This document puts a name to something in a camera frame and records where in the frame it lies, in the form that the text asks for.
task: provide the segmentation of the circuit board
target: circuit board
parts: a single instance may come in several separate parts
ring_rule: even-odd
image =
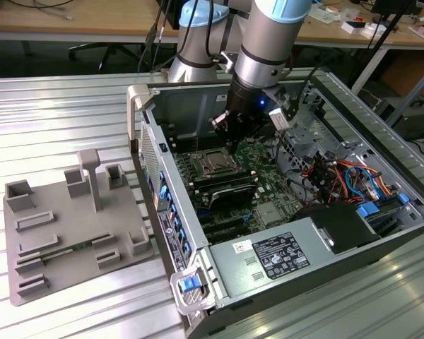
[[[175,155],[192,205],[211,243],[282,225],[301,209],[302,204],[272,158],[266,147],[254,139],[241,142],[234,155],[224,148]],[[247,198],[234,203],[225,196],[226,203],[214,210],[212,203],[217,192],[223,195],[236,188]]]

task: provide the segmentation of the white paper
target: white paper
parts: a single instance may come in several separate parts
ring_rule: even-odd
[[[311,6],[311,11],[309,12],[309,16],[321,21],[323,23],[326,23],[327,25],[329,23],[332,23],[334,21],[334,17],[336,16],[336,14],[334,13],[328,13],[326,11],[323,11],[321,9],[319,9],[319,7],[322,6],[322,4],[314,4]]]
[[[244,240],[243,242],[236,242],[235,244],[232,244],[232,247],[234,247],[235,253],[242,253],[253,249],[252,241],[249,239]]]

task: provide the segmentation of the chair leg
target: chair leg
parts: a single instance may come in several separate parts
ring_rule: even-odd
[[[102,61],[100,62],[100,65],[99,65],[99,72],[104,71],[105,66],[107,65],[107,61],[110,58],[111,53],[113,53],[113,49],[114,47],[109,46],[107,48],[107,51],[105,51],[105,55],[102,58]]]
[[[25,56],[31,57],[33,55],[33,52],[31,52],[29,41],[22,41],[22,48],[23,52],[25,53]]]
[[[124,47],[124,46],[116,46],[116,49],[118,51],[123,52],[128,57],[131,57],[133,60],[140,61],[140,57],[138,55],[136,55],[135,53],[129,51],[126,47]]]
[[[109,45],[110,44],[106,42],[93,42],[90,44],[80,44],[79,46],[71,47],[69,48],[69,60],[75,60],[76,52],[78,51],[84,51],[86,49],[93,49],[93,48],[109,47]]]

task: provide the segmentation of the sticker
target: sticker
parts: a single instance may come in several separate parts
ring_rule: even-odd
[[[272,280],[310,265],[291,232],[256,242],[252,246]]]
[[[175,269],[180,272],[187,267],[182,251],[179,248],[179,241],[177,240],[176,233],[172,231],[172,226],[168,214],[166,212],[157,213],[160,221],[160,226],[165,233],[165,240],[167,242],[168,250],[170,251],[171,259],[175,264]]]
[[[232,247],[234,247],[235,253],[242,253],[253,249],[252,241],[249,239],[244,242],[236,242],[235,244],[232,244]]]
[[[217,102],[224,102],[224,101],[228,101],[228,96],[226,94],[217,95]]]

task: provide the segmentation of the warning label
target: warning label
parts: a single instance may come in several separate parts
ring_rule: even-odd
[[[272,280],[310,265],[291,232],[256,242],[253,249]]]

